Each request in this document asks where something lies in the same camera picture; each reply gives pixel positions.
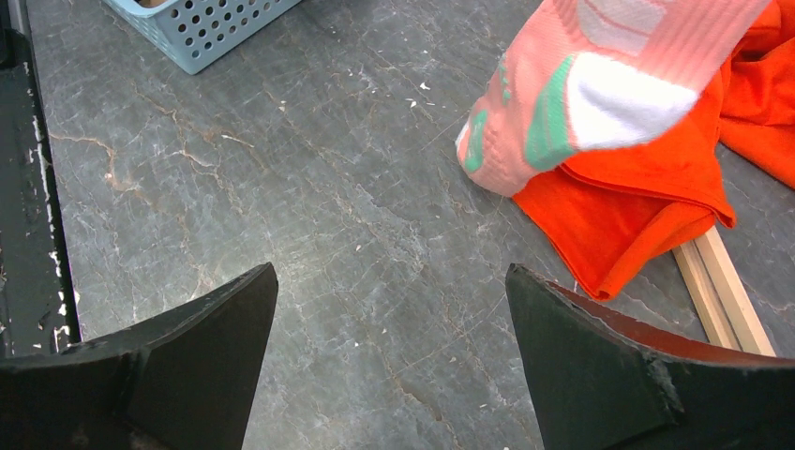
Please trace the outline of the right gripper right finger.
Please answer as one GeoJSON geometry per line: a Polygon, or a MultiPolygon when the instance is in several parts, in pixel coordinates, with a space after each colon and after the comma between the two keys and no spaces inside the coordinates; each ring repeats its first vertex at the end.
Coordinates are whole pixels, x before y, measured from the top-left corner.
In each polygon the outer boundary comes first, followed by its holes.
{"type": "Polygon", "coordinates": [[[794,363],[670,333],[509,267],[547,449],[790,449],[794,363]]]}

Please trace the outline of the pink sock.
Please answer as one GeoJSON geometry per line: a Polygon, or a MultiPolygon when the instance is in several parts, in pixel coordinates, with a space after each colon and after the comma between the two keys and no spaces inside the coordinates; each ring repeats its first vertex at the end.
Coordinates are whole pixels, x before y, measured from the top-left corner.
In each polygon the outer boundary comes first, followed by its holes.
{"type": "Polygon", "coordinates": [[[762,1],[545,1],[457,138],[478,186],[510,197],[571,156],[649,143],[680,122],[762,1]]]}

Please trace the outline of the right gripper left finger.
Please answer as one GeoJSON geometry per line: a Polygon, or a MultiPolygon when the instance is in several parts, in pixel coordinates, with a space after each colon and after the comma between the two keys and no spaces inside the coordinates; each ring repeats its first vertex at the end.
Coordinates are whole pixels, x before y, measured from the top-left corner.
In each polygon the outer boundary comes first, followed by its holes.
{"type": "Polygon", "coordinates": [[[260,264],[113,334],[1,364],[5,449],[238,449],[275,315],[260,264]]]}

